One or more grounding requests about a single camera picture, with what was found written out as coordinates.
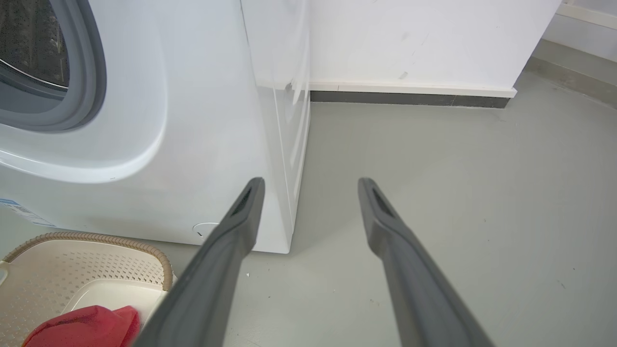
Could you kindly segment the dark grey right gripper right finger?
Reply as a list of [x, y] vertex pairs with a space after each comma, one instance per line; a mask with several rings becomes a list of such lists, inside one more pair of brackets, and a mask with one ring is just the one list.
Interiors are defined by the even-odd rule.
[[383, 262], [403, 347], [493, 343], [377, 183], [358, 180], [368, 246]]

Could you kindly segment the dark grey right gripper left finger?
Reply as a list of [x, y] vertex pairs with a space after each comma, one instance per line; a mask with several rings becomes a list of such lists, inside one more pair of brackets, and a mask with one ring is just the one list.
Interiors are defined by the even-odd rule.
[[135, 347], [223, 345], [241, 263], [255, 246], [264, 198], [264, 179], [249, 180], [148, 320]]

